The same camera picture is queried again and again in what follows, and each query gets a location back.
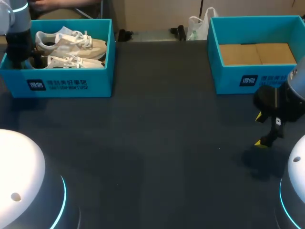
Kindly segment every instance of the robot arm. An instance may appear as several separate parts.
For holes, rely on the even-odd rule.
[[[269,134],[255,145],[271,147],[278,137],[284,137],[286,122],[296,122],[305,114],[305,57],[279,88],[261,86],[254,94],[254,104],[261,111],[256,121],[263,123],[271,117]]]
[[[13,68],[20,69],[21,63],[34,52],[27,0],[0,0],[0,21],[0,35],[5,34],[8,43],[7,57]]]

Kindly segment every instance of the person's hand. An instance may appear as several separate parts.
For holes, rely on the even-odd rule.
[[[35,11],[51,11],[59,8],[60,0],[29,0]]]

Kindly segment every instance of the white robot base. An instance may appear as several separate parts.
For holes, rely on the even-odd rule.
[[[39,146],[0,130],[0,229],[80,229],[81,210]]]
[[[280,182],[275,219],[279,229],[305,228],[305,136],[290,154]]]

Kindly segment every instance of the tan cardboard box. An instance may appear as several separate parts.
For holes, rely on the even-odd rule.
[[[255,44],[221,44],[225,65],[262,64]]]
[[[296,64],[287,43],[256,44],[256,48],[263,64]]]

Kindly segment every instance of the logo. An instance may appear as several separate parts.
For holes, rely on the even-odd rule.
[[[254,86],[256,84],[258,75],[244,75],[242,77],[242,80],[240,81],[239,86],[245,87],[245,86]]]
[[[45,91],[46,87],[42,80],[27,80],[31,91]]]

